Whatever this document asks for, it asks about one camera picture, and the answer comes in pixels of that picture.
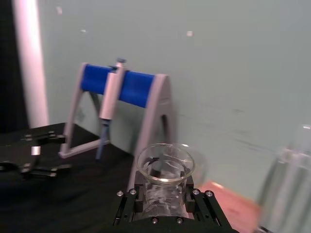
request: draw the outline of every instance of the gray plastic stand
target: gray plastic stand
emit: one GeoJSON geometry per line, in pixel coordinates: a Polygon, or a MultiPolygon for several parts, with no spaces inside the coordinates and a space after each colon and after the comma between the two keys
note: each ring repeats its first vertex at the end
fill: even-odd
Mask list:
{"type": "MultiPolygon", "coordinates": [[[[81,89],[81,82],[84,75],[86,64],[82,64],[77,85],[74,91],[73,103],[70,109],[70,114],[67,123],[65,124],[64,135],[66,136],[66,143],[62,144],[59,155],[62,158],[68,158],[79,153],[95,149],[99,146],[99,140],[88,142],[74,148],[71,148],[71,140],[74,127],[74,117],[79,106],[81,97],[84,91],[81,89]]],[[[95,106],[97,114],[100,111],[100,102],[96,93],[89,92],[95,106]]],[[[165,142],[173,143],[175,137],[175,122],[173,118],[173,106],[171,98],[171,84],[169,77],[165,74],[155,75],[147,100],[147,105],[144,111],[143,122],[141,125],[138,141],[134,156],[153,142],[158,120],[161,119],[164,128],[165,142]]],[[[132,171],[129,179],[128,189],[134,187],[136,164],[133,162],[132,171]]]]}
{"type": "MultiPolygon", "coordinates": [[[[79,146],[71,148],[71,141],[72,141],[72,137],[73,137],[73,128],[74,128],[74,118],[75,118],[77,109],[79,107],[79,103],[81,101],[82,95],[84,93],[84,91],[81,89],[81,82],[83,79],[84,69],[85,69],[86,65],[87,65],[87,63],[81,64],[81,68],[80,68],[79,75],[78,75],[78,82],[76,84],[74,94],[73,94],[73,103],[70,107],[68,121],[65,124],[64,135],[66,137],[66,143],[61,145],[60,152],[59,152],[59,155],[62,158],[68,158],[68,157],[74,156],[76,154],[80,154],[80,153],[83,153],[85,151],[95,149],[99,146],[100,140],[98,139],[98,140],[88,142],[85,144],[81,144],[79,146]]],[[[88,92],[88,93],[90,94],[91,99],[94,103],[96,113],[97,113],[97,115],[99,115],[100,101],[98,99],[98,96],[96,93],[92,93],[92,92],[88,92]]]]}

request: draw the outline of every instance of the black table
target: black table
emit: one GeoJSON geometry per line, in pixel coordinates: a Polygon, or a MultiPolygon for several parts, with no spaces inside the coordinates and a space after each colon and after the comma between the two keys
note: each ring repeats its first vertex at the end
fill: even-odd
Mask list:
{"type": "MultiPolygon", "coordinates": [[[[0,135],[1,150],[5,150],[4,144],[14,146],[13,142],[25,134],[48,131],[62,134],[63,128],[64,124],[56,124],[0,135]]],[[[75,126],[72,144],[97,138],[75,126]]],[[[118,190],[127,188],[133,156],[109,144],[100,163],[95,162],[96,150],[62,159],[59,147],[42,146],[42,165],[72,164],[66,176],[52,181],[23,182],[0,173],[1,233],[98,233],[112,224],[107,220],[110,204],[118,190]]]]}

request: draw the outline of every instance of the glass cylinder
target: glass cylinder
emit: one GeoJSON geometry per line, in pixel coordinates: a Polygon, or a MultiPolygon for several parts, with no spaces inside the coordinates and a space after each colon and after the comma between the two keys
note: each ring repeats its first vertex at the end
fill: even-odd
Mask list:
{"type": "Polygon", "coordinates": [[[140,218],[183,216],[185,180],[194,171],[190,154],[172,144],[153,144],[136,158],[138,171],[145,178],[144,205],[140,218]]]}
{"type": "Polygon", "coordinates": [[[259,233],[310,233],[311,126],[276,160],[261,197],[259,233]]]}

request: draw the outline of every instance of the black clamp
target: black clamp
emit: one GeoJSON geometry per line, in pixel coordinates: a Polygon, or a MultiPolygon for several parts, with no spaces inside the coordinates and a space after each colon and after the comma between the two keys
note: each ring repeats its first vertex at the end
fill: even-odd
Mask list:
{"type": "Polygon", "coordinates": [[[65,141],[65,136],[55,134],[54,131],[40,134],[27,134],[10,147],[10,154],[0,162],[0,172],[16,171],[26,180],[55,178],[57,175],[69,171],[71,165],[54,167],[39,166],[41,146],[48,143],[63,144],[65,141]],[[14,161],[14,156],[11,154],[20,153],[21,151],[27,151],[29,149],[31,149],[30,154],[19,154],[19,156],[23,156],[21,160],[24,162],[22,162],[22,164],[20,159],[14,161]]]}

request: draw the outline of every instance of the light green wall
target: light green wall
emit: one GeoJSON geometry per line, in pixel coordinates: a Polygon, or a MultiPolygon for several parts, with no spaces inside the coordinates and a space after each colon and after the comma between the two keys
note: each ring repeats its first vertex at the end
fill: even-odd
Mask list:
{"type": "MultiPolygon", "coordinates": [[[[208,177],[255,199],[275,152],[309,123],[310,0],[39,0],[51,123],[67,119],[81,62],[171,76],[178,142],[208,177]],[[187,37],[193,31],[193,37],[187,37]]],[[[85,99],[78,123],[97,131],[85,99]]],[[[142,110],[118,106],[125,150],[142,110]]]]}

